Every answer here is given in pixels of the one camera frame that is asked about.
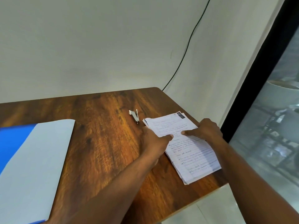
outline handwritten page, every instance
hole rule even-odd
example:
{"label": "handwritten page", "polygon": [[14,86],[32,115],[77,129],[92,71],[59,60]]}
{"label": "handwritten page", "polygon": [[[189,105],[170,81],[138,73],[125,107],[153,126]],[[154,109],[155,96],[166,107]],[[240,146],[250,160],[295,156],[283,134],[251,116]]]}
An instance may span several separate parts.
{"label": "handwritten page", "polygon": [[221,168],[214,151],[206,141],[181,134],[183,130],[197,128],[184,113],[177,112],[155,119],[146,118],[144,123],[159,137],[174,135],[166,148],[166,154],[184,184],[197,181]]}

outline person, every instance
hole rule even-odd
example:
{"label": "person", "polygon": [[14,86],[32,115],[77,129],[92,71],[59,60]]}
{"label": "person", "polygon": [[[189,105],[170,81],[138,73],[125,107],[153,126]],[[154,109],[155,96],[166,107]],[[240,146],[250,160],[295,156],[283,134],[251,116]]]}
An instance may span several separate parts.
{"label": "person", "polygon": [[[215,151],[247,224],[299,223],[299,214],[224,141],[216,123],[203,119],[198,128],[182,131],[205,140]],[[158,137],[143,128],[140,157],[81,208],[68,224],[121,223],[148,172],[158,162],[173,135]]]}

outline black cable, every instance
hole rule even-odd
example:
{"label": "black cable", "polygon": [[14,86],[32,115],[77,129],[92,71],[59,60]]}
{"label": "black cable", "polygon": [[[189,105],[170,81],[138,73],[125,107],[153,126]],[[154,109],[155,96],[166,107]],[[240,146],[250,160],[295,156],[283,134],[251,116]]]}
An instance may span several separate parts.
{"label": "black cable", "polygon": [[204,13],[205,13],[205,11],[206,11],[206,9],[207,9],[207,6],[209,5],[209,2],[210,2],[210,0],[208,0],[207,5],[206,5],[206,7],[204,8],[204,12],[202,13],[202,16],[200,17],[199,21],[197,22],[197,24],[195,25],[195,27],[194,27],[194,29],[193,29],[193,31],[192,31],[192,33],[191,33],[191,36],[190,36],[190,38],[189,38],[187,47],[186,47],[186,49],[185,49],[185,53],[184,53],[184,55],[183,55],[183,58],[182,58],[180,64],[178,65],[178,68],[176,69],[176,71],[174,72],[173,76],[171,77],[171,79],[169,80],[169,82],[166,84],[166,86],[168,86],[168,84],[170,83],[170,81],[173,79],[173,77],[176,75],[178,69],[180,68],[181,63],[183,62],[184,57],[185,57],[185,55],[186,55],[186,52],[187,52],[187,50],[188,50],[189,43],[190,43],[190,40],[191,40],[191,38],[192,38],[192,36],[193,36],[193,33],[194,33],[194,31],[195,31],[197,25],[200,23],[202,17],[204,16]]}

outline wooden tabletop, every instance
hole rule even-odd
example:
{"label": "wooden tabletop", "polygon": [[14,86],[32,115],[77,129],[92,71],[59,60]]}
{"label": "wooden tabletop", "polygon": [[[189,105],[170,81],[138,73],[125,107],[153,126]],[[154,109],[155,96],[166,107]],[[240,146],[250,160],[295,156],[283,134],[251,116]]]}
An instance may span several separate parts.
{"label": "wooden tabletop", "polygon": [[[184,112],[159,88],[0,104],[0,127],[76,120],[47,224],[65,223],[139,155],[140,120]],[[184,185],[166,155],[146,177],[122,223],[156,223],[226,184],[222,170]]]}

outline glass panel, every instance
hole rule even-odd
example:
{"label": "glass panel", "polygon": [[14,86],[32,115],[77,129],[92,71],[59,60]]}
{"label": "glass panel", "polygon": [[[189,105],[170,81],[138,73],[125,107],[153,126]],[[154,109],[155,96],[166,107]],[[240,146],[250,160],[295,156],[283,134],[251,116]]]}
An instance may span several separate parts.
{"label": "glass panel", "polygon": [[299,212],[299,30],[230,145]]}

